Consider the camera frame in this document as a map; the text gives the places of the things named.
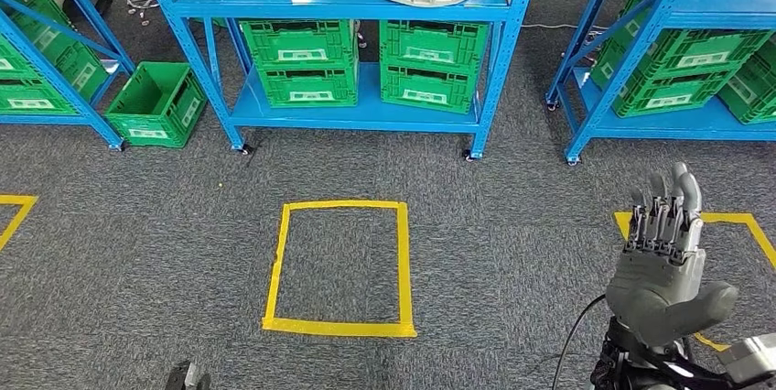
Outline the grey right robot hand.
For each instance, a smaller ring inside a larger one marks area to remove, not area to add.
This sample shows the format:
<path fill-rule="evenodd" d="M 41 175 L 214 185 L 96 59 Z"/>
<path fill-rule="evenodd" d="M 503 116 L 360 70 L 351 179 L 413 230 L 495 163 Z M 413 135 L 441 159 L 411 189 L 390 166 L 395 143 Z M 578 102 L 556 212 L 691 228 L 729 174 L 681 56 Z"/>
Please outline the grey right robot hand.
<path fill-rule="evenodd" d="M 684 162 L 673 164 L 671 177 L 667 184 L 653 172 L 649 195 L 631 190 L 626 243 L 606 289 L 618 322 L 649 347 L 718 324 L 738 300 L 738 289 L 725 281 L 701 283 L 702 193 Z"/>

